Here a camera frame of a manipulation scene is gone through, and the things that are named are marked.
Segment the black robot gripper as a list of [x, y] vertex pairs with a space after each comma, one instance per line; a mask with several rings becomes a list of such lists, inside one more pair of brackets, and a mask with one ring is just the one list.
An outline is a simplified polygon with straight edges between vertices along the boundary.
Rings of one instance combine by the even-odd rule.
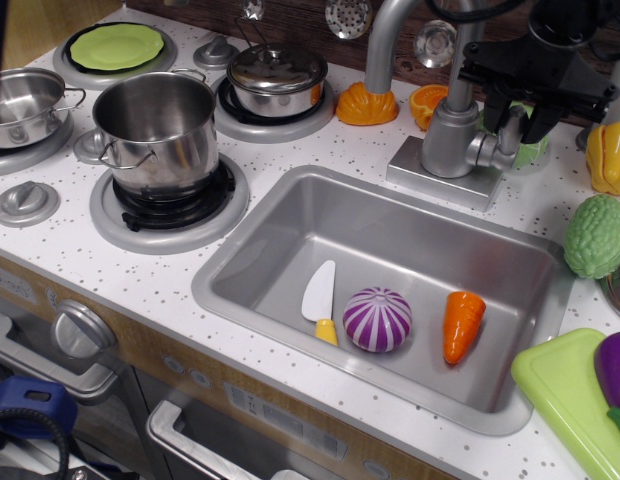
[[545, 45], [531, 37], [466, 44], [459, 77], [485, 94], [484, 127], [497, 133], [511, 102], [532, 104], [521, 142], [536, 144], [574, 115], [599, 121], [620, 96], [619, 87], [590, 67], [574, 49]]

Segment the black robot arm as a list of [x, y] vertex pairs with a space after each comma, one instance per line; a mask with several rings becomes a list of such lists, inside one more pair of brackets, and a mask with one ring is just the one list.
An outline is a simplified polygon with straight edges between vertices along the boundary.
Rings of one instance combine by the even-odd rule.
[[485, 128], [503, 127], [513, 101], [533, 105], [524, 144], [539, 142], [569, 116], [603, 120], [620, 88], [591, 68], [579, 48], [611, 20], [620, 21], [620, 1], [537, 1], [526, 35], [467, 44], [459, 77], [482, 87]]

